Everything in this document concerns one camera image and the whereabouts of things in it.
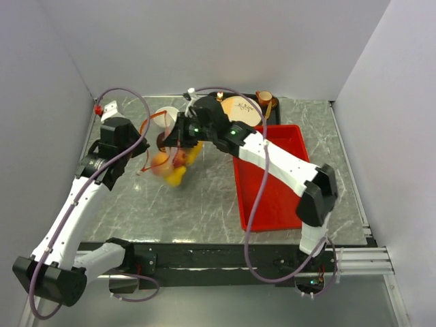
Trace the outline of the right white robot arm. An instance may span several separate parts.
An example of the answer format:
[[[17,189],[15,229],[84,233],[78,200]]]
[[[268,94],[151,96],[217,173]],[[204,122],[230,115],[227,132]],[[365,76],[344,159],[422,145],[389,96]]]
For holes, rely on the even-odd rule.
[[[338,198],[334,170],[303,161],[265,139],[242,121],[232,121],[212,96],[192,99],[176,116],[165,147],[192,148],[212,142],[223,153],[251,163],[279,179],[299,198],[296,215],[302,221],[299,266],[314,271],[322,263],[327,221]]]

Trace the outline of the dark purple passionfruit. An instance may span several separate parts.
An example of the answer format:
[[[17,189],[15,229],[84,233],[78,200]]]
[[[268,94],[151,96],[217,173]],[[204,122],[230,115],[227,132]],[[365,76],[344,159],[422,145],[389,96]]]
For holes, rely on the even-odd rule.
[[[163,152],[163,153],[166,152],[166,147],[165,147],[165,144],[164,144],[164,140],[165,140],[165,135],[164,135],[164,133],[160,133],[160,134],[157,136],[157,139],[156,139],[156,145],[157,145],[158,150],[159,150],[160,152]]]

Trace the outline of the yellow pear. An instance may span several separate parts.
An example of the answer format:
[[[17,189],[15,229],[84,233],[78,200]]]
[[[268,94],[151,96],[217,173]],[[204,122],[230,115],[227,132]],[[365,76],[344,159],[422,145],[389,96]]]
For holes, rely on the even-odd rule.
[[[171,187],[178,187],[183,179],[183,176],[185,175],[187,171],[187,168],[185,166],[179,166],[173,171],[167,175],[164,179],[167,182],[167,184]]]

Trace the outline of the peach fruit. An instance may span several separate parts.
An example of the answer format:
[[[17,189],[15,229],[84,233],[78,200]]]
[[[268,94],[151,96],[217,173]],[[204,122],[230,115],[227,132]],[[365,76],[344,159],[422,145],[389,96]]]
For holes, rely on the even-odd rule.
[[[166,153],[157,153],[153,156],[151,160],[151,172],[161,177],[165,177],[172,172],[172,166]]]

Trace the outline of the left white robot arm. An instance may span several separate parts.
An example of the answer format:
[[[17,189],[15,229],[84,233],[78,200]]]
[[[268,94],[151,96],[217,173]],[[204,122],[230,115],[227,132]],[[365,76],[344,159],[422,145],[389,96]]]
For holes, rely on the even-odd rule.
[[[97,152],[79,163],[69,196],[43,241],[29,257],[16,258],[12,271],[29,295],[66,307],[76,304],[85,287],[109,270],[125,274],[137,268],[134,246],[119,238],[76,257],[82,235],[131,158],[149,145],[129,119],[116,116],[100,126]]]

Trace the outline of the red wrinkled fruit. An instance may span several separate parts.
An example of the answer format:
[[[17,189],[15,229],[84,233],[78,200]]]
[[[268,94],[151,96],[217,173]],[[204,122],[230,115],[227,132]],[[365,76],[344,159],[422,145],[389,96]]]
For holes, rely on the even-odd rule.
[[[176,155],[174,156],[174,158],[172,160],[172,165],[175,168],[185,166],[187,164],[187,159],[188,159],[188,156],[187,156],[186,152],[184,150],[179,149],[176,152]]]

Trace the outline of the clear zip top bag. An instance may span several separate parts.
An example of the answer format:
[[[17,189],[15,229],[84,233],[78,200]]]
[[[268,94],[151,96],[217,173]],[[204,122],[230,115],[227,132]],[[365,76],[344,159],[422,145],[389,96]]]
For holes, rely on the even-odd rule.
[[[174,127],[179,110],[173,106],[165,106],[158,109],[151,115],[151,120],[163,131],[157,137],[158,153],[151,162],[149,151],[146,150],[146,161],[143,167],[137,172],[137,176],[150,171],[155,176],[161,177],[171,187],[178,187],[189,166],[197,159],[203,148],[203,142],[199,141],[193,148],[164,147],[161,143],[164,136],[168,136],[170,128]]]

